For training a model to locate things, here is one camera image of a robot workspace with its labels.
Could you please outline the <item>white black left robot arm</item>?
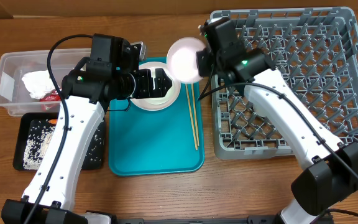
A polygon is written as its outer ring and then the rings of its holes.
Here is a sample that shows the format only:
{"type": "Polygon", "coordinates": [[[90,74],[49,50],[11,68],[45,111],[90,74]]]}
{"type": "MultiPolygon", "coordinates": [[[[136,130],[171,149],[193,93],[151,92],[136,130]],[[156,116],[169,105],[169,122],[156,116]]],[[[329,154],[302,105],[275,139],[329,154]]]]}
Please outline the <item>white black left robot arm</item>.
{"type": "Polygon", "coordinates": [[[165,71],[139,68],[141,44],[91,35],[91,53],[58,84],[61,99],[55,130],[42,163],[20,200],[6,200],[4,223],[116,223],[115,215],[73,212],[84,159],[112,100],[164,97],[172,87],[165,71]]]}

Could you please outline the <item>orange carrot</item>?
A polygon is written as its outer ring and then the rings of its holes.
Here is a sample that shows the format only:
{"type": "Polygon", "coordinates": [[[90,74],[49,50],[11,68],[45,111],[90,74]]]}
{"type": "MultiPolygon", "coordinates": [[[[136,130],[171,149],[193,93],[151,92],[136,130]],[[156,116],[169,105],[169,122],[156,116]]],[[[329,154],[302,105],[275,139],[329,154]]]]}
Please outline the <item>orange carrot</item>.
{"type": "Polygon", "coordinates": [[[50,124],[54,124],[56,125],[57,124],[57,119],[51,119],[48,121],[50,124]]]}

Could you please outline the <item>white rice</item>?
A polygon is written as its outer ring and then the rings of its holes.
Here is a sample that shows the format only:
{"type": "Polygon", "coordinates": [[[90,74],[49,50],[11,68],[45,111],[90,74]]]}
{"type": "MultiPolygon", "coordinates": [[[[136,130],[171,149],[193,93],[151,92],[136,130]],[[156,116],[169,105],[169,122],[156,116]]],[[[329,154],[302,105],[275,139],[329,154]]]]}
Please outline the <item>white rice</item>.
{"type": "MultiPolygon", "coordinates": [[[[56,126],[50,124],[49,120],[51,119],[35,119],[31,121],[21,159],[24,170],[37,170],[40,167],[56,126]]],[[[83,170],[101,168],[104,156],[105,132],[106,124],[105,121],[102,121],[89,144],[82,165],[83,170]]]]}

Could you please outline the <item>white bowl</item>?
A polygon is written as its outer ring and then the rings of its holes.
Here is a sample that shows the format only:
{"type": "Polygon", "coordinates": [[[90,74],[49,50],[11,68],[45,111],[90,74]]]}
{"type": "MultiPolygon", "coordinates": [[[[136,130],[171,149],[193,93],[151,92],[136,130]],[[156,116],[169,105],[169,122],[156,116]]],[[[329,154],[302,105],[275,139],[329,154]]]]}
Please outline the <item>white bowl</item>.
{"type": "Polygon", "coordinates": [[[194,37],[184,37],[174,42],[167,54],[167,67],[170,74],[185,84],[194,84],[202,80],[196,53],[204,48],[205,44],[194,37]]]}

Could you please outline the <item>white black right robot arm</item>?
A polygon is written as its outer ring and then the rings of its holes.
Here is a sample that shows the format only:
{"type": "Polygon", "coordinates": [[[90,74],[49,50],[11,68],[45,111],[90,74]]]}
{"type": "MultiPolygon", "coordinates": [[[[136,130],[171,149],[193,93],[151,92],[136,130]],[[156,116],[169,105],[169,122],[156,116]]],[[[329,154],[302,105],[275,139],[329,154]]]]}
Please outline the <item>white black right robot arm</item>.
{"type": "Polygon", "coordinates": [[[201,76],[218,74],[267,118],[289,144],[302,168],[291,184],[293,200],[269,223],[317,223],[335,204],[358,191],[358,143],[344,144],[296,97],[262,50],[247,51],[228,17],[200,26],[207,41],[196,54],[201,76]]]}

